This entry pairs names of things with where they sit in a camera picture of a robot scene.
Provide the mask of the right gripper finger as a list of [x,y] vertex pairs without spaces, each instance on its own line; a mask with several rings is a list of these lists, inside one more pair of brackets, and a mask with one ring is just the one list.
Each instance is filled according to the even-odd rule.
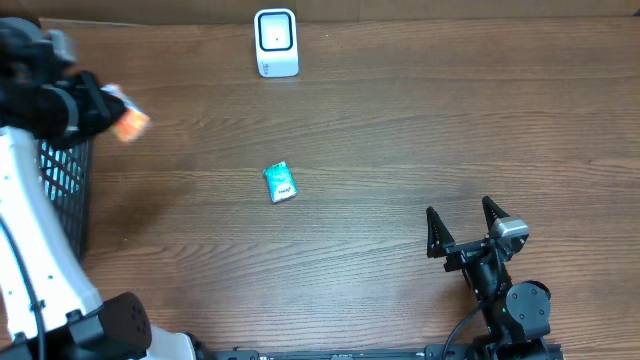
[[510,215],[500,208],[489,196],[482,198],[482,207],[489,233],[505,233],[506,221]]
[[446,255],[446,249],[455,245],[455,240],[433,207],[426,210],[428,225],[427,256],[439,258]]

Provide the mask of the orange tissue pack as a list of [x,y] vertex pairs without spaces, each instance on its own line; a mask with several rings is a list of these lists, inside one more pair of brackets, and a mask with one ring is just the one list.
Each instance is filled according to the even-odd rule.
[[110,128],[118,140],[130,143],[137,140],[150,126],[150,117],[126,95],[117,84],[107,84],[104,91],[119,98],[126,107],[125,113]]

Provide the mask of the teal tissue pack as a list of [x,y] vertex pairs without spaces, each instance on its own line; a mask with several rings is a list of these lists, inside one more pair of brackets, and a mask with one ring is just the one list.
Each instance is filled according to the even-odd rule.
[[273,164],[263,170],[271,201],[279,203],[294,198],[297,193],[293,175],[285,161]]

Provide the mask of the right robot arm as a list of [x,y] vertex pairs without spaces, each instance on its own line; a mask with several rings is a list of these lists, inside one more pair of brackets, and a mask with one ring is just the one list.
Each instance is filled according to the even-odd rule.
[[428,345],[427,359],[554,360],[564,354],[549,345],[551,292],[534,280],[514,284],[505,264],[529,237],[528,224],[482,198],[487,233],[456,243],[432,207],[426,210],[427,256],[443,258],[447,272],[461,271],[477,306],[451,331],[445,343]]

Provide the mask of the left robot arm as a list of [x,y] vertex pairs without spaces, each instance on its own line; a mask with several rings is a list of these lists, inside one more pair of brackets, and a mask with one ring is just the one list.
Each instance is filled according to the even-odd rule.
[[54,208],[70,171],[49,176],[38,144],[67,150],[105,131],[129,142],[149,125],[120,87],[70,74],[65,33],[1,20],[1,294],[11,344],[5,359],[199,359],[194,337],[154,326],[140,299],[103,299],[83,271]]

